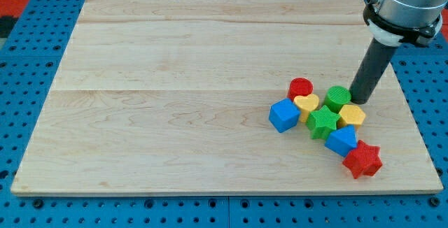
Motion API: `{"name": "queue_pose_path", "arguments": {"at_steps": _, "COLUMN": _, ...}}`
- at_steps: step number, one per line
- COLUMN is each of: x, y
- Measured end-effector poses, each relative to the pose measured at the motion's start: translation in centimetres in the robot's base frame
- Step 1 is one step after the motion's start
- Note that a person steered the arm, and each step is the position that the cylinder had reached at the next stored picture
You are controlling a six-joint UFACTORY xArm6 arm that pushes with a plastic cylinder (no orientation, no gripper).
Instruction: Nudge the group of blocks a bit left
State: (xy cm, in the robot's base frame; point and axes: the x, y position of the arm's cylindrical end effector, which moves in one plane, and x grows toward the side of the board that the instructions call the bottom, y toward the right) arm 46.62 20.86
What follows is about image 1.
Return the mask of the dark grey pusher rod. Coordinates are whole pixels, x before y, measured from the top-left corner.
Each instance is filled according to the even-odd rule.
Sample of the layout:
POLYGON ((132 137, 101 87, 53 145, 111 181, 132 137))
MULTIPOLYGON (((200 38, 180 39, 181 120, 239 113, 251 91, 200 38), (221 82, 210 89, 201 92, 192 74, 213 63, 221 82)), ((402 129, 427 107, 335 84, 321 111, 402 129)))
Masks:
POLYGON ((349 88, 352 103, 368 102, 397 49, 372 39, 349 88))

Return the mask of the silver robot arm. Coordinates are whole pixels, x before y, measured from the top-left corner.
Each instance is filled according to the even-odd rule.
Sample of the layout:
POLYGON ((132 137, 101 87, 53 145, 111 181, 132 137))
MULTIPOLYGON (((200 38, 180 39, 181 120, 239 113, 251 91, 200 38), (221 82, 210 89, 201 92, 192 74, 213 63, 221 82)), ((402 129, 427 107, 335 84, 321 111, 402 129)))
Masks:
POLYGON ((442 28, 447 0, 366 0, 363 19, 373 35, 349 88, 351 101, 365 104, 403 44, 429 46, 442 28))

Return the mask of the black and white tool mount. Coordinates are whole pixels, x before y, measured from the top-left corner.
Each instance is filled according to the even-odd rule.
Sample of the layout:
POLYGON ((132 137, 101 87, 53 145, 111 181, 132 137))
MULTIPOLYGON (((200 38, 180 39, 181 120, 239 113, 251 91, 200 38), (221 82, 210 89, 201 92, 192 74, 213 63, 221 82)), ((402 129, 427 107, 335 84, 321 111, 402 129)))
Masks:
POLYGON ((401 27, 375 13, 372 4, 364 8, 363 19, 373 37, 379 43, 389 47, 399 47, 402 43, 409 43, 418 48, 426 48, 442 27, 441 15, 425 27, 401 27))

